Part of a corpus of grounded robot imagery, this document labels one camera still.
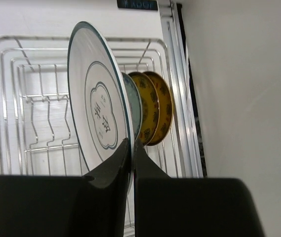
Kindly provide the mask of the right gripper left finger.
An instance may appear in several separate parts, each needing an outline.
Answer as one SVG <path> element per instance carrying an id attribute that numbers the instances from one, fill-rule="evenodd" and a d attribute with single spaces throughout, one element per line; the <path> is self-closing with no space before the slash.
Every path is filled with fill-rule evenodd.
<path id="1" fill-rule="evenodd" d="M 0 175 L 0 237 L 121 237 L 128 139 L 83 176 Z"/>

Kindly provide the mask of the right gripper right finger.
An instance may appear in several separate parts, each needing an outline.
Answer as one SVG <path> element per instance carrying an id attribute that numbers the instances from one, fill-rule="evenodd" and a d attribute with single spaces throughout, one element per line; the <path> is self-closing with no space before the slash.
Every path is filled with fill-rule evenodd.
<path id="1" fill-rule="evenodd" d="M 134 151 L 135 235 L 138 237 L 262 237 L 247 186 L 234 178 L 172 178 L 146 153 Z"/>

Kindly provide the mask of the white plate teal line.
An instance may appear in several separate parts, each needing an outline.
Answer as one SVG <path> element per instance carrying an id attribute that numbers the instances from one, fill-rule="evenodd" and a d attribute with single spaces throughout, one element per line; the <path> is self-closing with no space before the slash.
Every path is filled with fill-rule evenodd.
<path id="1" fill-rule="evenodd" d="M 75 25 L 67 70 L 74 128 L 87 169 L 113 155 L 124 139 L 132 153 L 135 136 L 123 76 L 107 40 L 91 23 Z"/>

